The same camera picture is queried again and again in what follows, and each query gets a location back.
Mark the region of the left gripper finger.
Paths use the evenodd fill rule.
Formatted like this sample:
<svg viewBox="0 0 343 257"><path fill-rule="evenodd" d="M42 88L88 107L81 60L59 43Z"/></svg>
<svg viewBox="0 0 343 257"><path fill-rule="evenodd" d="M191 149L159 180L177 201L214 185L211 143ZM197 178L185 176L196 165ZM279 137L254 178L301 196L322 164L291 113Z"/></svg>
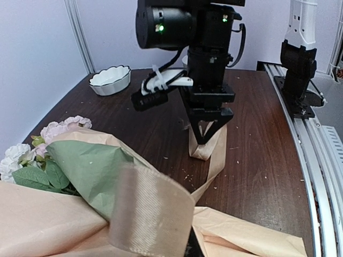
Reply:
<svg viewBox="0 0 343 257"><path fill-rule="evenodd" d="M198 239L196 237L196 234L194 232L194 229L191 228L187 247L184 253L185 257L204 257L204 254L202 253L202 250L200 248Z"/></svg>

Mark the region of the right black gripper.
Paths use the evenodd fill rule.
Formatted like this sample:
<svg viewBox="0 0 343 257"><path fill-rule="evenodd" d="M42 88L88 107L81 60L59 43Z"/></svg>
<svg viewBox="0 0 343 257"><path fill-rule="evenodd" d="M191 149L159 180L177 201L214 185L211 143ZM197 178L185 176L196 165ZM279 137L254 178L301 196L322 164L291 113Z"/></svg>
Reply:
<svg viewBox="0 0 343 257"><path fill-rule="evenodd" d="M168 94L178 89L196 141L205 145L234 115L231 108L223 107L235 100L235 93L223 80L232 57L189 49L186 67L171 69L180 55L177 52L161 67L153 66L131 101L135 110L145 111L166 103Z"/></svg>

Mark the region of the beige ribbon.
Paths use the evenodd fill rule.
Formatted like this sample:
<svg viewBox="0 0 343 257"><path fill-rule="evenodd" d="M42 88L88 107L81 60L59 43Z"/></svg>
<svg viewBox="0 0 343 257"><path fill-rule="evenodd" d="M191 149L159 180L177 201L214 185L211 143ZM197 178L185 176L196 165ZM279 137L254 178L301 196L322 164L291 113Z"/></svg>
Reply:
<svg viewBox="0 0 343 257"><path fill-rule="evenodd" d="M122 166L109 226L112 246L140 256L184 255L195 205L225 167L227 126L217 135L207 180L193 193L158 171Z"/></svg>

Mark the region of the green and tan wrapping paper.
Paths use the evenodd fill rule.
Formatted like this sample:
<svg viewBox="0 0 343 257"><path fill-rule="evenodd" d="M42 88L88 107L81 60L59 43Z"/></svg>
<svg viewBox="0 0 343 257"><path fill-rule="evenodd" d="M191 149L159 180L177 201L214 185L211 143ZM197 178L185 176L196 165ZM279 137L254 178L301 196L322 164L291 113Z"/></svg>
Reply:
<svg viewBox="0 0 343 257"><path fill-rule="evenodd" d="M190 155L209 160L218 135ZM78 196L1 183L1 256L140 256L109 242L122 166L158 171L113 135L80 128L58 135L52 157ZM306 256L302 238L195 205L192 228L205 256Z"/></svg>

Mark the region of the white fake flower bunch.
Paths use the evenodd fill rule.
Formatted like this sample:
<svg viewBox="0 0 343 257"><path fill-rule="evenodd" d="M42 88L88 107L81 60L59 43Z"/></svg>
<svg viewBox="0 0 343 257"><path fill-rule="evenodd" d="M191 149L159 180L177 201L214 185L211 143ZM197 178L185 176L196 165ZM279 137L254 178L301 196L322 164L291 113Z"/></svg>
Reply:
<svg viewBox="0 0 343 257"><path fill-rule="evenodd" d="M28 144L19 143L5 151L1 160L1 181L37 190L74 194L74 189L50 156L38 154Z"/></svg>

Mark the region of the pink rose fake flower stem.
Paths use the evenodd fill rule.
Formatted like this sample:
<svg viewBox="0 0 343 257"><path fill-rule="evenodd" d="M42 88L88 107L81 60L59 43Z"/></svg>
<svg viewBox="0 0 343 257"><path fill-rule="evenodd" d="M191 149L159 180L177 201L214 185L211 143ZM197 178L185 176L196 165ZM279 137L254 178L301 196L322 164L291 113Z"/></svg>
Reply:
<svg viewBox="0 0 343 257"><path fill-rule="evenodd" d="M89 118L82 116L69 117L61 122L50 122L41 130L39 136L31 136L36 155L41 159L45 158L47 153L46 147L52 143L56 136L79 127L90 129L92 122Z"/></svg>

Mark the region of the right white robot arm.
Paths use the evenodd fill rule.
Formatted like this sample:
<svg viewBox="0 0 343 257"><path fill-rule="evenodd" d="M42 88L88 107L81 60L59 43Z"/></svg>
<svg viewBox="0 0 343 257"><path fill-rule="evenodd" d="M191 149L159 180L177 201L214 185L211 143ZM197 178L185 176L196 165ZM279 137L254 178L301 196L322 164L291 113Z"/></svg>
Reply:
<svg viewBox="0 0 343 257"><path fill-rule="evenodd" d="M175 51L176 58L186 49L188 55L184 69L172 68L175 59L154 68L131 97L134 109L145 111L162 105L168 94L178 89L197 143L208 143L234 116L223 106L235 99L224 75L226 68L239 62L228 50L233 23L242 20L234 8L244 5L244 1L139 1L139 46ZM287 72L274 78L294 118L313 118L313 107L324 104L320 92L308 91L317 69L316 9L316 1L291 1L280 54Z"/></svg>

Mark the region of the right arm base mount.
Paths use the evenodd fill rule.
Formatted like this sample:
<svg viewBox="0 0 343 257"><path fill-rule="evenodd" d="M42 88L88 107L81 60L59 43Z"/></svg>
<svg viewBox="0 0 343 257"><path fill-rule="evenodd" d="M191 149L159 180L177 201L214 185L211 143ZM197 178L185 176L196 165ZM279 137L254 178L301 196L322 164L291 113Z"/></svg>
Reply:
<svg viewBox="0 0 343 257"><path fill-rule="evenodd" d="M312 108L323 107L327 103L324 94L314 84L313 80L310 80L309 85L312 86L315 91L313 92L307 89L304 93L304 97L300 100L284 91L285 77L274 76L274 82L281 93L287 111L292 118L315 118L316 115Z"/></svg>

